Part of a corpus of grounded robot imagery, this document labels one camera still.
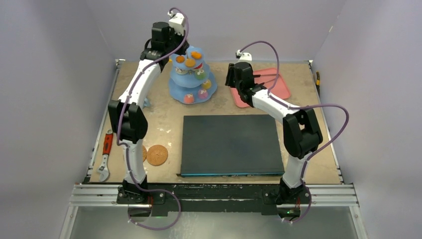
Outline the orange disc sweet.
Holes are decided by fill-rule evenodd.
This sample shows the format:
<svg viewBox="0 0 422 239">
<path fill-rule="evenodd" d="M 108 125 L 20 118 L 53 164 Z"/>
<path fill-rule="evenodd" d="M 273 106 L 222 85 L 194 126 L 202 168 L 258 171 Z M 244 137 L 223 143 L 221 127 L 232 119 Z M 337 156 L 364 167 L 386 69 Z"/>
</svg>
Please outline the orange disc sweet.
<svg viewBox="0 0 422 239">
<path fill-rule="evenodd" d="M 177 63 L 184 63 L 185 57 L 183 55 L 179 55 L 175 58 Z"/>
</svg>

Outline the orange flower cookie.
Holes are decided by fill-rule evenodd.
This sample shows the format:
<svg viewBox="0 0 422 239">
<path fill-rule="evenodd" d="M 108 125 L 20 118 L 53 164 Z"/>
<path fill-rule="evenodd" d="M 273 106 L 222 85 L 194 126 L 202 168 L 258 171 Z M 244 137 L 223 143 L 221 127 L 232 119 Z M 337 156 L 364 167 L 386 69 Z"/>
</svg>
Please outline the orange flower cookie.
<svg viewBox="0 0 422 239">
<path fill-rule="evenodd" d="M 195 60 L 200 60 L 200 59 L 203 58 L 203 54 L 201 52 L 198 52 L 198 51 L 192 51 L 191 57 Z"/>
</svg>

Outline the orange round cookie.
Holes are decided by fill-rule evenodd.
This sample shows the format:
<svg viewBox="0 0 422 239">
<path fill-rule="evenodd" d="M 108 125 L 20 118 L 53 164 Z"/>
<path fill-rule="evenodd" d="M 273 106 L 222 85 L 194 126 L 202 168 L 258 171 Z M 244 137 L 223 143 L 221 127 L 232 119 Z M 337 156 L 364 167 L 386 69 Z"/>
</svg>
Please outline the orange round cookie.
<svg viewBox="0 0 422 239">
<path fill-rule="evenodd" d="M 196 60 L 194 58 L 186 58 L 184 64 L 188 68 L 194 68 L 196 65 Z"/>
</svg>

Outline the yellow small cake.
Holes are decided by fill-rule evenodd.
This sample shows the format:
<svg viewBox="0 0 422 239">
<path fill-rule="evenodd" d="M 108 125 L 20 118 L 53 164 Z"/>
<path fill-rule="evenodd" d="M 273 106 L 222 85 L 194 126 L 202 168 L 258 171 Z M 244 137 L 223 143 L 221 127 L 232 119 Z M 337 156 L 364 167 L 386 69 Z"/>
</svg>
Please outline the yellow small cake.
<svg viewBox="0 0 422 239">
<path fill-rule="evenodd" d="M 206 81 L 204 81 L 204 82 L 202 83 L 202 88 L 203 88 L 204 90 L 208 90 L 211 86 L 212 86 L 212 82 L 211 82 L 211 80 L 210 80 L 210 79 L 207 79 Z"/>
</svg>

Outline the blue three-tier cake stand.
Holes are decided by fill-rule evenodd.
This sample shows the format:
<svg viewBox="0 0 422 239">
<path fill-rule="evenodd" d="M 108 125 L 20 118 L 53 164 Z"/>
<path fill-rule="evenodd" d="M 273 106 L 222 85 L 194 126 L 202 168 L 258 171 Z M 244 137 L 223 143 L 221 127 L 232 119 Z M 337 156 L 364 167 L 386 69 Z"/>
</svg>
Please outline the blue three-tier cake stand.
<svg viewBox="0 0 422 239">
<path fill-rule="evenodd" d="M 201 48 L 190 46 L 187 50 L 186 55 L 184 55 L 185 59 L 192 58 L 191 57 L 192 51 L 198 51 L 203 54 L 202 59 L 196 60 L 196 65 L 194 66 L 194 68 L 199 66 L 201 63 L 203 63 L 202 69 L 207 72 L 207 78 L 202 81 L 197 80 L 195 78 L 195 71 L 197 70 L 194 70 L 194 68 L 186 67 L 184 63 L 177 63 L 175 60 L 176 57 L 172 55 L 171 56 L 172 69 L 171 69 L 170 78 L 168 81 L 169 94 L 173 99 L 178 100 L 181 103 L 183 103 L 183 98 L 186 94 L 193 94 L 195 96 L 195 102 L 193 104 L 204 103 L 208 101 L 212 97 L 212 95 L 216 92 L 217 83 L 216 83 L 214 74 L 211 72 L 209 64 L 205 62 L 205 54 Z M 186 69 L 186 70 L 189 69 L 189 72 L 185 75 L 179 75 L 175 72 L 176 67 L 181 68 L 181 69 Z M 208 98 L 205 100 L 201 100 L 198 98 L 198 91 L 202 89 L 202 83 L 206 81 L 207 79 L 211 80 L 212 86 L 207 90 L 209 94 Z"/>
</svg>

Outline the round woven coaster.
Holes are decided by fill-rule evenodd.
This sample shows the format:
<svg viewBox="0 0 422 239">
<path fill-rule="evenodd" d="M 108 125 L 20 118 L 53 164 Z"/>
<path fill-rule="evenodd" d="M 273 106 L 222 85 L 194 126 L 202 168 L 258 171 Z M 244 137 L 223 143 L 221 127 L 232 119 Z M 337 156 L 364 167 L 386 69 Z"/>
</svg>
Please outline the round woven coaster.
<svg viewBox="0 0 422 239">
<path fill-rule="evenodd" d="M 153 145 L 147 150 L 146 160 L 153 166 L 159 166 L 168 159 L 168 150 L 163 145 Z"/>
<path fill-rule="evenodd" d="M 147 149 L 146 149 L 146 147 L 143 145 L 143 146 L 142 146 L 142 159 L 143 159 L 143 162 L 146 160 L 146 158 L 147 158 Z"/>
</svg>

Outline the black serving tongs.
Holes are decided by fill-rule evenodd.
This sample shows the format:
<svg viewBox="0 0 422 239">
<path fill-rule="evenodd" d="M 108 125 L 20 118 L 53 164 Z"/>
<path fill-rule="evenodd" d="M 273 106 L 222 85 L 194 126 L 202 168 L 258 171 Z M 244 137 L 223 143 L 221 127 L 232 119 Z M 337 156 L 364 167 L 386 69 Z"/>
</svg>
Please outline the black serving tongs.
<svg viewBox="0 0 422 239">
<path fill-rule="evenodd" d="M 257 74 L 254 75 L 254 82 L 255 84 L 266 85 L 274 82 L 279 76 L 280 74 Z"/>
</svg>

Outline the blue ceramic mug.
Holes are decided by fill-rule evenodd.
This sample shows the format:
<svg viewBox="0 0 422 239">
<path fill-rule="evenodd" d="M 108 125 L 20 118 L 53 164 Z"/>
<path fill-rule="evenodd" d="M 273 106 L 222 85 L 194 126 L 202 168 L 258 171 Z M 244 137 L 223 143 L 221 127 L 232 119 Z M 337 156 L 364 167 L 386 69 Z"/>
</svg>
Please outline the blue ceramic mug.
<svg viewBox="0 0 422 239">
<path fill-rule="evenodd" d="M 150 106 L 151 106 L 151 103 L 150 103 L 149 99 L 145 98 L 144 102 L 143 102 L 143 107 L 147 108 L 147 107 L 150 107 Z"/>
</svg>

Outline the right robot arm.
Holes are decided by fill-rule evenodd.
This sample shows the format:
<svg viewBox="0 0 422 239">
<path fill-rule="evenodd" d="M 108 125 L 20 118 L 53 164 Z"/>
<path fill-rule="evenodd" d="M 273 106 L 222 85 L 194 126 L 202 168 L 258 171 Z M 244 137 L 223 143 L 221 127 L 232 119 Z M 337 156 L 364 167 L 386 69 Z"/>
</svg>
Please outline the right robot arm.
<svg viewBox="0 0 422 239">
<path fill-rule="evenodd" d="M 278 205 L 296 201 L 305 189 L 307 161 L 323 142 L 315 111 L 291 105 L 270 93 L 263 84 L 257 84 L 248 62 L 230 63 L 225 84 L 235 88 L 244 103 L 268 113 L 282 124 L 288 164 L 278 193 L 269 198 Z"/>
</svg>

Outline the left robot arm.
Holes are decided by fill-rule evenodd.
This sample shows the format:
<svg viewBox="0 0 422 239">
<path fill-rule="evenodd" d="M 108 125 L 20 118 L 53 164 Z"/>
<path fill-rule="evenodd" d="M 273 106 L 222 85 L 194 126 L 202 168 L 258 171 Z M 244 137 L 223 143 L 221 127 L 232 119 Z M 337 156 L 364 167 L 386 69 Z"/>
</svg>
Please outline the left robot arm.
<svg viewBox="0 0 422 239">
<path fill-rule="evenodd" d="M 151 37 L 140 54 L 138 69 L 129 86 L 108 103 L 109 119 L 116 143 L 123 150 L 126 173 L 119 190 L 121 198 L 141 204 L 148 199 L 146 172 L 143 167 L 143 139 L 148 122 L 142 111 L 152 83 L 160 76 L 171 55 L 186 52 L 189 24 L 155 22 Z"/>
</svg>

